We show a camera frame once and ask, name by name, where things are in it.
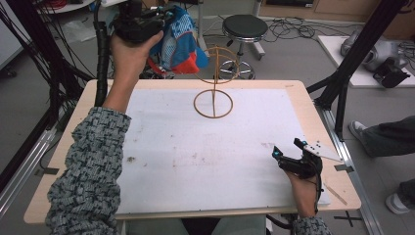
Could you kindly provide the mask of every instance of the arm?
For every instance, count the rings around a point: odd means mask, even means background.
[[[121,174],[122,143],[130,123],[124,113],[150,48],[161,38],[162,32],[132,46],[113,36],[114,85],[103,107],[92,108],[73,132],[67,169],[48,193],[51,209],[46,224],[52,234],[116,234],[116,179]]]
[[[286,171],[286,173],[293,187],[293,195],[300,216],[300,219],[294,223],[296,234],[331,234],[323,219],[316,217],[314,211],[314,201],[317,194],[316,176],[309,179],[299,179],[290,172]]]

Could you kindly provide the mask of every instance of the handheld controller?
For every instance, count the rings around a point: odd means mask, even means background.
[[[302,150],[302,158],[299,160],[285,157],[283,152],[274,146],[272,157],[278,162],[278,166],[286,171],[296,174],[301,179],[320,174],[323,169],[320,157],[308,152],[306,148],[304,148],[308,145],[307,142],[300,141],[296,138],[294,144]]]

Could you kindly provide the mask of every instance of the blue fabric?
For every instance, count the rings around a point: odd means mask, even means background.
[[[163,39],[152,48],[150,54],[161,55],[161,66],[165,70],[173,71],[182,63],[195,64],[189,65],[189,68],[204,68],[208,65],[208,57],[196,45],[194,22],[184,9],[174,6],[174,20],[164,27],[163,32]],[[196,61],[189,61],[192,53],[196,53]]]

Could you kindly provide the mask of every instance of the person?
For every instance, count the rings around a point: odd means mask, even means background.
[[[372,158],[415,153],[415,116],[371,127],[352,121],[348,127]],[[387,197],[386,205],[396,214],[414,210],[415,178],[401,182],[397,191]]]
[[[120,189],[116,180],[131,120],[125,112],[149,51],[161,38],[162,32],[140,45],[130,45],[113,35],[115,77],[111,91],[103,106],[92,108],[72,133],[74,143],[66,157],[67,169],[47,195],[51,208],[46,224],[52,234],[117,233],[115,213]],[[315,185],[287,174],[300,214],[294,225],[297,234],[330,234],[324,221],[315,216]]]

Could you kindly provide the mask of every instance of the shoe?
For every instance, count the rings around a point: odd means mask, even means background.
[[[410,212],[410,209],[408,209],[397,197],[397,194],[392,194],[387,197],[387,200],[385,201],[387,204],[387,207],[391,210],[391,212],[394,212],[396,214],[403,214]]]
[[[363,130],[367,128],[366,126],[364,126],[362,123],[354,120],[348,125],[348,128],[350,129],[350,132],[351,132],[351,134],[354,135],[354,137],[356,137],[358,140],[362,141]]]

